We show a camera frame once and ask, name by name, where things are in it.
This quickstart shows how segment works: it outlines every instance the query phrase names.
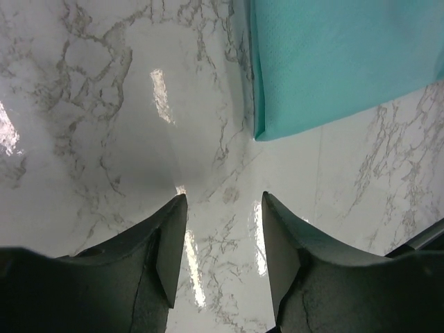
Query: turquoise towel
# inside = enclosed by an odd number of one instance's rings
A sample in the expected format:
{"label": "turquoise towel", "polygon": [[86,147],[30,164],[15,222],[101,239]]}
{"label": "turquoise towel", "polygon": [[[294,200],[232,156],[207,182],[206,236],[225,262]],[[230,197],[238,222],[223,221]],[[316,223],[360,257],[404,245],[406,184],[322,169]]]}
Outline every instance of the turquoise towel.
{"label": "turquoise towel", "polygon": [[252,0],[251,33],[259,141],[444,78],[444,0]]}

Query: folded cloth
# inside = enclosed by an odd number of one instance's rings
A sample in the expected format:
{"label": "folded cloth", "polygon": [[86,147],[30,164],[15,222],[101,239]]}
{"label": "folded cloth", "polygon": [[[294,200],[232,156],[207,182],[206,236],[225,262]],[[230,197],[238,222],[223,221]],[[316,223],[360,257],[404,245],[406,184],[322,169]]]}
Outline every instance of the folded cloth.
{"label": "folded cloth", "polygon": [[444,0],[251,0],[255,139],[444,78]]}

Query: marble surface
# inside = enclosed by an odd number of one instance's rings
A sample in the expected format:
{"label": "marble surface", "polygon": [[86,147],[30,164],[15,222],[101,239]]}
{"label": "marble surface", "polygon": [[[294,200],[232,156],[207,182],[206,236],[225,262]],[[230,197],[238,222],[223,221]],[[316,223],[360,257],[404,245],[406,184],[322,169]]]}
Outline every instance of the marble surface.
{"label": "marble surface", "polygon": [[168,332],[273,326],[260,199],[384,254],[444,215],[444,83],[254,142],[248,1],[3,0],[0,245],[75,254],[186,193]]}

